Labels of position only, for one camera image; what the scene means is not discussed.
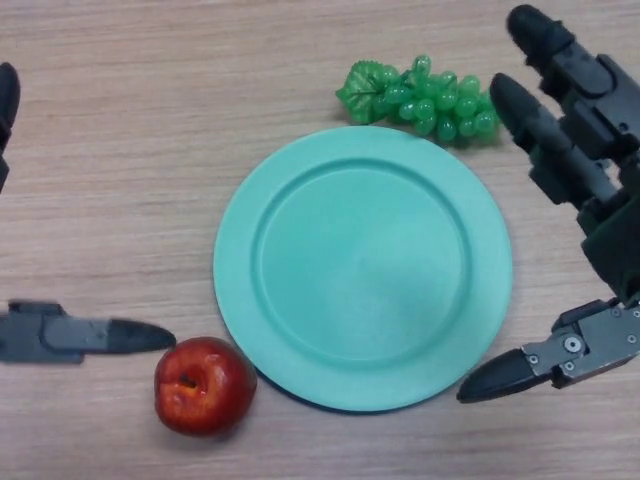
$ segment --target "grape leaf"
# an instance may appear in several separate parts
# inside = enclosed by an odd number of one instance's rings
[[[373,108],[376,95],[386,88],[385,66],[379,62],[361,60],[351,67],[344,86],[336,91],[354,122],[368,125],[384,118]]]

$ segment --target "wooden table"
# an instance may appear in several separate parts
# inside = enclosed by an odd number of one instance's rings
[[[345,124],[350,65],[505,71],[530,88],[507,0],[4,0],[0,54],[23,101],[0,197],[2,298],[55,299],[78,315],[132,316],[180,339],[226,335],[211,246],[230,195],[266,155]],[[539,1],[592,52],[640,78],[635,0]],[[458,152],[504,211],[515,290],[490,354],[546,336],[607,289],[568,206],[527,178],[526,157]],[[0,366],[0,478],[631,479],[640,467],[640,365],[563,392],[461,406],[452,389],[401,412],[340,416],[265,382],[226,442],[160,426],[160,354],[80,368]]]

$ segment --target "red apple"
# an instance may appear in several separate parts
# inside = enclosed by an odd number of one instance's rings
[[[185,435],[225,433],[249,410],[256,386],[253,365],[237,349],[219,338],[192,338],[156,367],[156,413]]]

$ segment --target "screw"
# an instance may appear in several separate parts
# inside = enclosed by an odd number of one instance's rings
[[[576,337],[567,337],[564,340],[564,349],[570,353],[578,353],[582,348],[582,342]]]

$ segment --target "plastic grapes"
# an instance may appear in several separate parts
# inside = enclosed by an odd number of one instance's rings
[[[486,142],[497,136],[500,125],[478,77],[459,78],[450,70],[436,74],[426,55],[416,57],[402,74],[391,65],[356,62],[336,96],[355,123],[386,119],[412,125],[416,134],[434,135],[442,143],[474,138]]]

